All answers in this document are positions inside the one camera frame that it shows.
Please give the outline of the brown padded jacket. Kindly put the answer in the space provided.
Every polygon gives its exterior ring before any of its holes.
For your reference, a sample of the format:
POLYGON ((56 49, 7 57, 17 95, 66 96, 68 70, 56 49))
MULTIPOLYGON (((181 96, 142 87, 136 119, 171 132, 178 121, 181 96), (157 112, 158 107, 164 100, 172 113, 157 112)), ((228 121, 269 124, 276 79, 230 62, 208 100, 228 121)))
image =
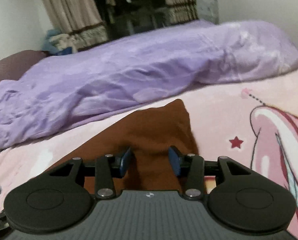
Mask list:
POLYGON ((135 111, 52 165, 56 167, 74 157, 92 163, 106 154, 131 148, 136 162, 122 179, 114 179, 122 190, 179 190, 184 183, 176 178, 169 163, 168 149, 176 146, 183 154, 198 154, 191 131, 190 116, 184 103, 174 100, 164 107, 135 111))

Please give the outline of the pink printed bed blanket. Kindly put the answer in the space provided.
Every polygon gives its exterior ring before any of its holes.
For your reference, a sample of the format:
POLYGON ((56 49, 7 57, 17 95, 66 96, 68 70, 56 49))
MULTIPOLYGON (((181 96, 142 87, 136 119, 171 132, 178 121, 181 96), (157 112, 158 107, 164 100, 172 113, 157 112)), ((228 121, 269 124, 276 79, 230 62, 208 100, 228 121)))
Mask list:
MULTIPOLYGON (((6 194, 52 167, 135 111, 180 99, 189 113, 198 154, 226 155, 289 189, 298 206, 298 70, 251 83, 208 86, 0 153, 0 212, 6 194)), ((298 208, 289 232, 298 239, 298 208)))

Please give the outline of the purple duvet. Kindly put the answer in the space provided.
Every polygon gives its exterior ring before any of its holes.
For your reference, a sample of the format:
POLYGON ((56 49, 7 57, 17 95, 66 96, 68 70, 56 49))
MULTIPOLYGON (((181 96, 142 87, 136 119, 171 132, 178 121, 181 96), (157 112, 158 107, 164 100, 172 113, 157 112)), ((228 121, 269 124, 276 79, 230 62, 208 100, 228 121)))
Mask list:
POLYGON ((206 21, 50 56, 0 82, 0 150, 47 137, 196 85, 249 82, 298 69, 298 48, 264 21, 206 21))

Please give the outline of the mauve quilted headboard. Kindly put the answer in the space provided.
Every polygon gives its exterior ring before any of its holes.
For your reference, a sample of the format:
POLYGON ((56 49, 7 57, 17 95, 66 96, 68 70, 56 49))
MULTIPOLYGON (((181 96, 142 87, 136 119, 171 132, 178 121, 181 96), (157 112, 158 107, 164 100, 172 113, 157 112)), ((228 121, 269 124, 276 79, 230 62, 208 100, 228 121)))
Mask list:
POLYGON ((45 51, 23 50, 0 60, 0 82, 18 80, 33 65, 50 56, 45 51))

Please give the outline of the left beige curtain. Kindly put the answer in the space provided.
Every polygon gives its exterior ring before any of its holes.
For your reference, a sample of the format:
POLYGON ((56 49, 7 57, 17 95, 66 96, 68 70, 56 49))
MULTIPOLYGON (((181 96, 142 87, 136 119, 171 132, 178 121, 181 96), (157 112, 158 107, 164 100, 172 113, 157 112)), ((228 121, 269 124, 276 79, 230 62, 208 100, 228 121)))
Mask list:
POLYGON ((69 35, 76 50, 109 41, 94 0, 42 0, 54 27, 69 35))

